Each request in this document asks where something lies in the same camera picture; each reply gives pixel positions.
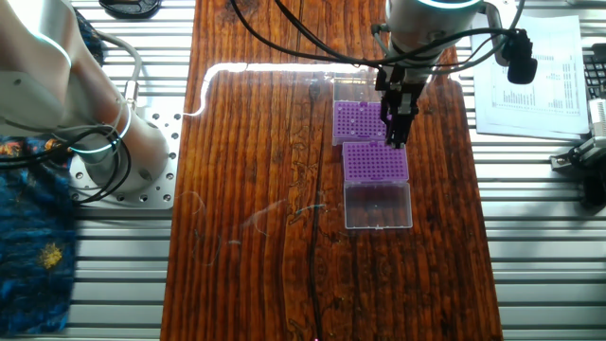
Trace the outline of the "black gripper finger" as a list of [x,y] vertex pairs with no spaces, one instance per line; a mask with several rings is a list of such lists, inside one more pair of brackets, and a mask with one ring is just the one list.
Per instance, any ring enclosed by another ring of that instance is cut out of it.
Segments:
[[388,143],[393,149],[405,145],[409,134],[409,116],[395,114],[392,116],[393,142]]
[[383,123],[385,125],[385,142],[393,142],[392,109],[387,99],[383,100]]

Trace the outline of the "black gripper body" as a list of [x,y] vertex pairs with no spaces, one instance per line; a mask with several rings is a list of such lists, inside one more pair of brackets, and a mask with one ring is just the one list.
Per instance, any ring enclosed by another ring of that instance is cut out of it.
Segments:
[[424,83],[404,81],[403,67],[380,67],[375,80],[375,90],[382,93],[380,118],[394,118],[396,115],[415,117],[419,112],[417,101]]

